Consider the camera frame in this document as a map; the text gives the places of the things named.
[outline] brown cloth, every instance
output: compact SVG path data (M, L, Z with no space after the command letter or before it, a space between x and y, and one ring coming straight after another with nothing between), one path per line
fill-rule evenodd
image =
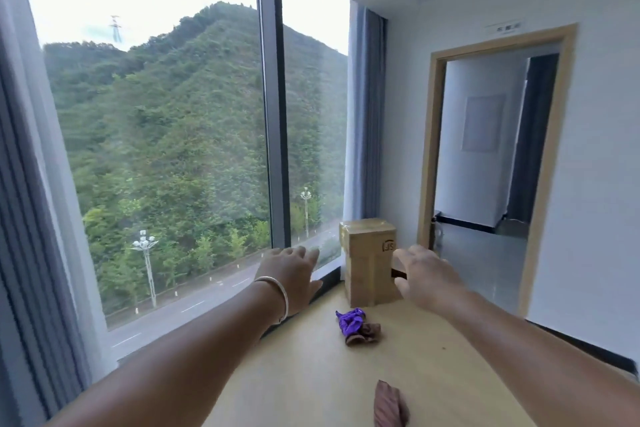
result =
M344 342L347 346L361 344L363 342L378 342L382 327L378 323L363 323L358 332L348 335Z
M373 400L374 427L404 427L409 422L409 409L400 390L378 380Z

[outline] door frame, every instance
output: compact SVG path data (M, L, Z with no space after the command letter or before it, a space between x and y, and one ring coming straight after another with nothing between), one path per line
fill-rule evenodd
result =
M523 317L529 312L533 281L536 276L536 269L538 268L540 242L547 218L549 193L556 170L557 150L564 120L564 106L571 81L577 33L578 24L576 23L431 53L417 237L417 242L424 247L428 247L429 245L431 218L433 217L435 206L436 173L438 171L438 154L440 151L442 104L447 62L469 56L479 56L538 46L549 42L560 43L560 56L551 99L545 147L542 154L536 200L533 207L531 226L529 227L527 251L525 253L524 269L522 270L520 292L518 294L518 314Z

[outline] lamp post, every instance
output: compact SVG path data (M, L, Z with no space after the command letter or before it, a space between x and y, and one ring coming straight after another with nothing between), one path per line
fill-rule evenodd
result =
M147 278L149 279L149 290L151 291L151 303L156 308L156 286L154 285L154 275L151 270L151 259L149 252L151 248L158 243L156 237L149 237L147 240L147 230L140 230L140 241L133 242L133 250L140 250L145 256L145 266L147 267Z
M300 197L304 199L305 202L305 230L307 231L307 238L309 237L309 208L307 201L311 199L311 192L309 192L307 186L305 186L305 190L300 193Z

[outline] road marking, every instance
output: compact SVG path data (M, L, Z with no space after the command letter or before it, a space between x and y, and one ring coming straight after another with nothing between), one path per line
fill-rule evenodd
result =
M249 278L245 278L242 282L238 282L237 284L234 284L234 285L233 285L233 286L231 286L231 287L235 287L235 286L239 286L240 284L244 284L244 282L246 282L247 280L251 280L251 277L249 277Z
M119 345L120 345L120 344L122 344L123 342L127 342L129 339L133 339L133 338L134 338L134 337L136 337L136 336L140 336L140 334L142 334L142 333L134 334L134 335L132 335L130 338L126 338L124 341L120 341L119 343L114 344L114 345L112 346L112 348L115 348L116 346L119 346Z
M194 304L194 305L192 305L191 307L188 307L187 309L182 310L182 311L180 311L180 312L187 312L189 309L193 309L194 307L196 307L196 305L200 305L200 304L202 304L203 302L204 302L204 301L200 301L200 302L198 302L197 304Z

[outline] green hillside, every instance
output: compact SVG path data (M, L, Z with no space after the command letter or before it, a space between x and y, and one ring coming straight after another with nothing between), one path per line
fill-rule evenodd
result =
M269 243L257 12L217 3L120 51L44 46L106 313L148 296L140 229L160 239L156 290ZM342 215L347 58L285 27L292 227Z

